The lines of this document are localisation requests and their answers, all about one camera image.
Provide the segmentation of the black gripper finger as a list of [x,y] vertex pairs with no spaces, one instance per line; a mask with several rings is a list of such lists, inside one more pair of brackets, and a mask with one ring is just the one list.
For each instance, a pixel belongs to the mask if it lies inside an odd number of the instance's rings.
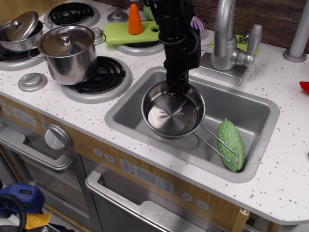
[[184,81],[177,81],[173,85],[168,85],[168,97],[177,97],[187,93],[187,83]]

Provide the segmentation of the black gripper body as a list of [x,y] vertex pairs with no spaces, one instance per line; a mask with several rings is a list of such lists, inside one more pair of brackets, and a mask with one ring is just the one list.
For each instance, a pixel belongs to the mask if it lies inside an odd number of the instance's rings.
[[199,67],[201,58],[200,30],[189,27],[186,38],[178,45],[165,46],[166,82],[187,83],[188,72]]

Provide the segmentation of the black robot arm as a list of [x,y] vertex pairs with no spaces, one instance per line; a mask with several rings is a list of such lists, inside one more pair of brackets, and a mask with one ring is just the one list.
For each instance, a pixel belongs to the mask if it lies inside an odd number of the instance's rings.
[[164,45],[168,95],[185,94],[189,70],[199,67],[201,58],[200,30],[190,23],[196,15],[189,0],[146,0],[159,26],[159,41]]

